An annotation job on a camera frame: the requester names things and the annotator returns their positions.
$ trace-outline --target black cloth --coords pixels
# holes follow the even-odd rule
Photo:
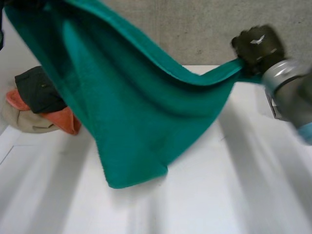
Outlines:
[[[22,100],[36,114],[60,111],[67,106],[41,66],[16,76],[15,83]]]

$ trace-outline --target orange cloth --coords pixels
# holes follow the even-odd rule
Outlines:
[[[30,110],[27,104],[21,99],[17,89],[8,92],[6,94],[6,100],[20,111]],[[81,128],[81,122],[74,116],[74,113],[69,107],[65,107],[61,111],[41,114],[41,116],[51,121],[64,132],[72,135],[77,135]]]

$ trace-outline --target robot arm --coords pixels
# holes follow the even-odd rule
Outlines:
[[[278,35],[268,25],[243,31],[232,40],[232,47],[250,75],[262,76],[281,115],[312,145],[311,68],[286,58]]]

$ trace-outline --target towel fold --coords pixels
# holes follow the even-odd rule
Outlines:
[[[3,105],[1,114],[9,125],[25,133],[48,133],[59,129],[48,119],[32,111],[20,111],[7,101]]]
[[[235,82],[259,82],[243,76],[240,60],[189,72],[98,0],[6,13],[95,138],[113,188],[166,174],[217,118]]]
[[[30,108],[20,97],[20,94],[17,89],[12,90],[6,94],[6,100],[14,108],[20,111],[29,111]],[[74,113],[65,107],[61,111],[52,112],[52,113],[42,113],[40,114],[43,118],[49,120],[49,122],[58,126],[64,132],[67,132],[72,135],[77,135],[81,128],[80,121],[75,117]]]

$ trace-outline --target pile of clothes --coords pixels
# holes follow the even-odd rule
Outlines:
[[[17,88],[6,94],[2,116],[26,133],[47,133],[61,129],[78,134],[81,123],[63,101],[41,66],[16,76]]]

